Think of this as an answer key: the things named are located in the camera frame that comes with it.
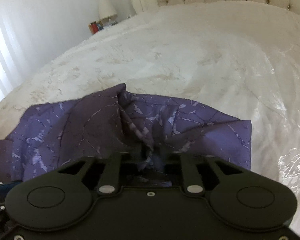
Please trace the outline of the white lamp left side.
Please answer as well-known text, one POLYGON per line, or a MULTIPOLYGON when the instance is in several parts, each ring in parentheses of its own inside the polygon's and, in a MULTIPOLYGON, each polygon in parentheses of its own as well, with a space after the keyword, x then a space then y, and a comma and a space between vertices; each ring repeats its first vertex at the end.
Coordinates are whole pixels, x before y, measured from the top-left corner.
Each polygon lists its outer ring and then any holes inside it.
POLYGON ((98 14, 101 21, 112 21, 117 18, 117 11, 113 6, 111 0, 99 0, 98 14))

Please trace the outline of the white satin bedspread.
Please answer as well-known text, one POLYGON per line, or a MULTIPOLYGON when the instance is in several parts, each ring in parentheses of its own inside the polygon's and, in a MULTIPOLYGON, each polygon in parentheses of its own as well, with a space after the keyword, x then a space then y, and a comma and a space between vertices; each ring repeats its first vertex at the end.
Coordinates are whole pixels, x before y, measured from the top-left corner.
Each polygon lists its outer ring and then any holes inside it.
POLYGON ((0 103, 0 140, 33 105, 124 84, 250 120, 251 170, 290 188, 300 236, 300 15, 255 2, 142 12, 45 65, 0 103))

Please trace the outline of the white window curtain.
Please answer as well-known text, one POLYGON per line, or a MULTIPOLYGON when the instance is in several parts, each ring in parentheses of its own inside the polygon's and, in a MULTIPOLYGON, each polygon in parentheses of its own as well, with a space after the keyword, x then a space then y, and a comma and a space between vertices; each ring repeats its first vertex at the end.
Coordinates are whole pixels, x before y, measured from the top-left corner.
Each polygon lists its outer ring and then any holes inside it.
POLYGON ((0 102, 31 75, 12 21, 0 16, 0 102))

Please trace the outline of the red box on nightstand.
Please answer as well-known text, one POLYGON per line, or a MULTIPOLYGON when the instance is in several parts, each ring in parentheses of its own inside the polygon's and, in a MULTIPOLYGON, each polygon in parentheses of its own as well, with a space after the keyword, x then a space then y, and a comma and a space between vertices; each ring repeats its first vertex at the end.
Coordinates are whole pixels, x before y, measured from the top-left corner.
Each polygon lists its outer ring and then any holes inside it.
POLYGON ((95 33, 103 30, 103 24, 99 22, 92 22, 89 24, 90 32, 94 35, 95 33))

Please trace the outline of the purple patterned garment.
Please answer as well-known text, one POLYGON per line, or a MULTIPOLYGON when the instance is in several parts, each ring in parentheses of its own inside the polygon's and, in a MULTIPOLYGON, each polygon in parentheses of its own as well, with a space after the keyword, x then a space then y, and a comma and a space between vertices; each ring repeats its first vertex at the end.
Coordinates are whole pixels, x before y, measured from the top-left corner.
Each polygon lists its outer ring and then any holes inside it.
POLYGON ((82 157, 131 153, 139 185, 170 186, 169 153, 219 157, 251 167, 250 120, 202 103, 133 94, 119 84, 81 99, 29 107, 0 140, 0 180, 27 181, 82 157))

